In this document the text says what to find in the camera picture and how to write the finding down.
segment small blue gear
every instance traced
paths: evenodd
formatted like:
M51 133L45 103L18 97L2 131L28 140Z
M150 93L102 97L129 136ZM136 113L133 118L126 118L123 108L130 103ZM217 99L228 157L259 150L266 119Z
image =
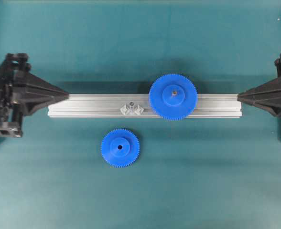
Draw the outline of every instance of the small blue gear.
M109 132L101 143L101 154L114 167L127 167L136 161L140 143L129 130L116 129Z
M196 107L197 90L186 77L167 74L151 86L149 102L153 111L167 120L186 118Z

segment large blue gear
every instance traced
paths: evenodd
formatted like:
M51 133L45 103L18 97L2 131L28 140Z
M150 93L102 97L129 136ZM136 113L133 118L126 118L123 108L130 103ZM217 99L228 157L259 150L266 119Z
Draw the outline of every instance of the large blue gear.
M151 86L149 102L153 111L167 120L186 118L197 103L197 90L186 77L167 74Z
M116 129L109 132L101 143L101 154L114 167L127 167L136 161L140 143L129 130Z

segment teal surface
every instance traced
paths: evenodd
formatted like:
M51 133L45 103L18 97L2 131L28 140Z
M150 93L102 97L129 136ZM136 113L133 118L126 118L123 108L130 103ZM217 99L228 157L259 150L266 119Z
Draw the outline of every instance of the teal surface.
M200 93L239 93L276 77L281 0L0 0L0 62L26 52L32 73L71 93L146 93L180 73ZM111 168L104 135L140 140ZM240 119L51 119L0 140L0 229L281 229L281 126Z

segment teal fabric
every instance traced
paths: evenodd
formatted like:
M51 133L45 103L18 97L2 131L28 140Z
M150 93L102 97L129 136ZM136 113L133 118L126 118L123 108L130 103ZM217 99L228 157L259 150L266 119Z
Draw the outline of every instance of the teal fabric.
M276 77L281 0L0 0L0 63L28 53L32 73L71 93L147 93L166 73L200 93L239 93ZM140 157L100 154L127 128ZM51 119L0 139L0 229L281 228L281 124L240 119Z

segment aluminum rail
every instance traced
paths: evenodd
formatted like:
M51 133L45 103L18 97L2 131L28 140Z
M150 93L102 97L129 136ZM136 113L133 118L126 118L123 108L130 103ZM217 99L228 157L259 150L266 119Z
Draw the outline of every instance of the aluminum rail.
M158 118L148 94L70 94L68 100L50 105L54 118ZM239 118L237 94L198 94L195 110L188 118Z

